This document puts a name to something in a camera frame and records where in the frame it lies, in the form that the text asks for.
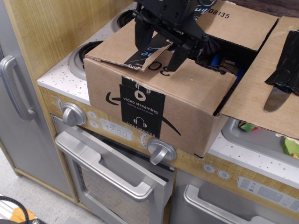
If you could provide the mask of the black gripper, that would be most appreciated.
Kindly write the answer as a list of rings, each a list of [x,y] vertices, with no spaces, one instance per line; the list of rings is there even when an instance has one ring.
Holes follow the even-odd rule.
[[[175,43],[167,70],[176,71],[186,60],[196,60],[197,45],[207,42],[208,36],[196,19],[215,0],[138,0],[135,16],[135,45],[139,50],[151,42],[154,31]]]

